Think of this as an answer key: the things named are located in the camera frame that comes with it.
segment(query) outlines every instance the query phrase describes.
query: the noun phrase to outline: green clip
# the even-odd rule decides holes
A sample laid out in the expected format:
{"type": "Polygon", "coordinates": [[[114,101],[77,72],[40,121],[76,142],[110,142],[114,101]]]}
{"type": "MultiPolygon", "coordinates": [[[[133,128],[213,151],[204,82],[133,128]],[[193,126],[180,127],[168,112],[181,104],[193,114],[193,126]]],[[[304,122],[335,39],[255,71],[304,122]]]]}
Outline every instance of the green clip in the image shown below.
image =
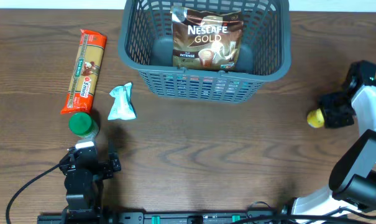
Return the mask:
{"type": "Polygon", "coordinates": [[[232,215],[232,222],[237,222],[240,220],[240,215],[232,215]]]}
{"type": "Polygon", "coordinates": [[[160,217],[152,216],[152,224],[160,224],[160,217]]]}

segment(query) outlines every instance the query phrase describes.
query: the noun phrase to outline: green label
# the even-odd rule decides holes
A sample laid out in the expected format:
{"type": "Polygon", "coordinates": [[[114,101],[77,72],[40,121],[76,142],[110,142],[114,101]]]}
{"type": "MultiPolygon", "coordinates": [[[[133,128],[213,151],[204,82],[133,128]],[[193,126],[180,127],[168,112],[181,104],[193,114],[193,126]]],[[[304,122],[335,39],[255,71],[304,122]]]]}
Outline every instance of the green label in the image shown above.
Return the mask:
{"type": "Polygon", "coordinates": [[[84,58],[78,58],[76,63],[75,78],[80,77],[81,69],[83,68],[84,58]]]}

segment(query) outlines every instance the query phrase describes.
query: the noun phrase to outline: white wall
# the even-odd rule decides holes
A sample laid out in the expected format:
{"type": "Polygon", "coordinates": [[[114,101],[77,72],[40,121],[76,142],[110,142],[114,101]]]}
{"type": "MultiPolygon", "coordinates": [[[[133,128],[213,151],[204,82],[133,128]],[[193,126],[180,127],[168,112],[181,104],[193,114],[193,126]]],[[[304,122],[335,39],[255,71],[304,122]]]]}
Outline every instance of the white wall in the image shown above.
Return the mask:
{"type": "MultiPolygon", "coordinates": [[[[0,0],[0,8],[124,9],[126,0],[0,0]]],[[[376,0],[290,0],[291,11],[376,12],[376,0]]]]}

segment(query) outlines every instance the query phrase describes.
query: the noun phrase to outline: yellow object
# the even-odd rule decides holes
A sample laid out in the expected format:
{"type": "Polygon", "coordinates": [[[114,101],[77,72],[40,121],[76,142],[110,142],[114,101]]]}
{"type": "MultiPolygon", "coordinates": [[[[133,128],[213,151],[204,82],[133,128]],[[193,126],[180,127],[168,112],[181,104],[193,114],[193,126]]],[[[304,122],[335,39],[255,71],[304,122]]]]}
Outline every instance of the yellow object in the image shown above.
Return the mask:
{"type": "Polygon", "coordinates": [[[321,128],[324,126],[324,117],[320,109],[311,111],[306,117],[306,121],[312,128],[321,128]]]}

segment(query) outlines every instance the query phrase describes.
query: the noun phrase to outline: wooden table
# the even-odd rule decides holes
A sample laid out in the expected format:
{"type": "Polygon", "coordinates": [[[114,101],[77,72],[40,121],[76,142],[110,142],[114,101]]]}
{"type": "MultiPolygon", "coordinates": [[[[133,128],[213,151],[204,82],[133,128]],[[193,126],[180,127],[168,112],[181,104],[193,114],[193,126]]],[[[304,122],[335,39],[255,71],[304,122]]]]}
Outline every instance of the wooden table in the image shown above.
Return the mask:
{"type": "MultiPolygon", "coordinates": [[[[0,10],[0,223],[28,180],[54,166],[78,137],[60,115],[80,28],[108,36],[94,109],[117,137],[122,172],[104,202],[147,211],[239,210],[281,205],[328,184],[357,126],[313,129],[306,114],[339,90],[351,62],[376,63],[376,14],[292,12],[293,62],[281,80],[239,105],[159,98],[117,54],[122,11],[0,10]],[[116,85],[133,82],[133,121],[107,121],[116,85]]],[[[59,170],[25,190],[13,223],[66,205],[59,170]]]]}

